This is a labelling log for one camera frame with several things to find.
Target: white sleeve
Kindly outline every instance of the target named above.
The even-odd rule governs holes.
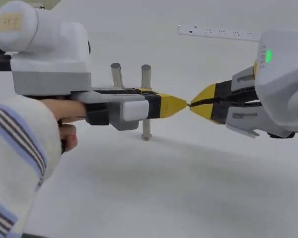
[[[43,103],[17,95],[0,104],[0,238],[21,237],[36,193],[60,157],[58,125]]]

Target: green light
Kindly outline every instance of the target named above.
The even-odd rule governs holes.
[[[272,50],[266,51],[266,63],[272,60]]]

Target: gray plastic part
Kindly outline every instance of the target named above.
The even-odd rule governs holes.
[[[230,107],[227,113],[226,126],[251,137],[259,135],[254,130],[265,131],[283,138],[292,133],[292,131],[285,130],[275,124],[263,107]]]
[[[82,103],[123,103],[146,100],[140,94],[101,94],[95,91],[73,92],[71,98]]]
[[[19,95],[69,95],[72,91],[91,90],[90,73],[13,71],[12,76]]]
[[[123,103],[146,100],[140,94],[101,94],[95,91],[73,92],[71,98],[86,104],[108,103],[109,123],[119,131],[135,130],[139,126],[139,121],[123,120]]]
[[[122,104],[110,103],[109,107],[109,123],[118,131],[135,130],[139,126],[139,121],[124,121],[122,119]]]
[[[255,84],[253,66],[233,75],[231,90],[240,90],[242,88],[252,87]]]

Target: human hand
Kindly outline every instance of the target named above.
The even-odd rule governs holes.
[[[59,126],[59,132],[60,139],[66,142],[65,152],[74,149],[77,146],[76,127],[68,123],[84,119],[84,105],[71,100],[43,99],[41,102],[50,109],[56,121],[61,120],[63,123]]]

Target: metal peg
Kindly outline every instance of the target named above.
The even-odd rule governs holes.
[[[141,67],[142,77],[141,77],[141,86],[142,88],[151,90],[151,66],[144,64]],[[150,119],[143,120],[143,134],[142,139],[149,141],[151,139],[151,124]]]
[[[121,76],[121,66],[119,63],[112,63],[110,65],[111,73],[113,75],[114,87],[115,88],[124,88],[123,78]]]

